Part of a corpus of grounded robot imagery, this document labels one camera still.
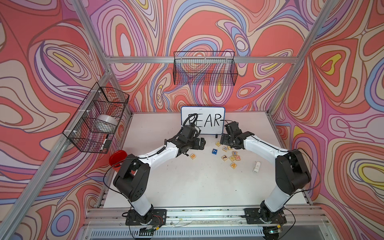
white table surface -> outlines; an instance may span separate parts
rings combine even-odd
[[[226,113],[225,119],[239,122],[239,128],[250,131],[261,139],[280,146],[277,137],[264,112]],[[124,142],[123,150],[128,154],[141,155],[164,144],[180,130],[180,113],[134,114]],[[220,135],[200,135],[206,140],[204,150],[189,150],[195,159],[180,155],[161,166],[151,169],[145,194],[154,207],[202,207],[258,205],[265,200],[276,186],[275,169],[259,155],[237,150],[241,161],[235,161],[232,169],[229,159],[231,151],[224,152],[223,145],[217,147]],[[260,170],[253,167],[260,161]],[[302,193],[294,195],[287,204],[306,204]],[[109,191],[104,208],[130,207],[120,194]]]

wall panel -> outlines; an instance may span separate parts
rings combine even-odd
[[[309,194],[345,240],[384,239],[383,10],[340,1],[273,111],[286,145],[319,167]]]
[[[296,56],[322,0],[86,1],[108,56],[173,56],[226,50],[237,56]]]
[[[223,106],[227,111],[265,111],[291,64],[238,64],[235,86],[174,84],[173,64],[112,65],[132,111],[180,111],[182,106]]]
[[[0,220],[104,71],[68,0],[0,1]],[[65,152],[13,239],[73,239],[109,154]]]

whiteboard frame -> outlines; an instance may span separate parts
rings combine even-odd
[[[224,121],[225,121],[225,107],[214,107],[214,106],[182,106],[180,109],[180,121],[181,121],[181,126],[183,126],[183,118],[182,118],[182,111],[183,107],[196,107],[196,108],[224,108],[224,116],[223,116],[223,128],[221,129],[221,133],[214,133],[214,134],[209,134],[209,133],[201,133],[203,135],[221,135],[224,133]]]

red lid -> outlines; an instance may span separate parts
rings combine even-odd
[[[114,164],[116,164],[117,162],[120,162],[122,160],[124,160],[126,157],[127,157],[127,153],[123,150],[117,150],[116,152],[114,152],[110,157],[109,157],[109,164],[111,166],[113,166]]]

whiteboard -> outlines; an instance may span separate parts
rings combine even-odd
[[[222,134],[224,127],[225,108],[224,107],[181,107],[181,124],[191,114],[197,113],[199,116],[195,122],[201,129],[200,134]],[[193,122],[192,117],[186,124]]]

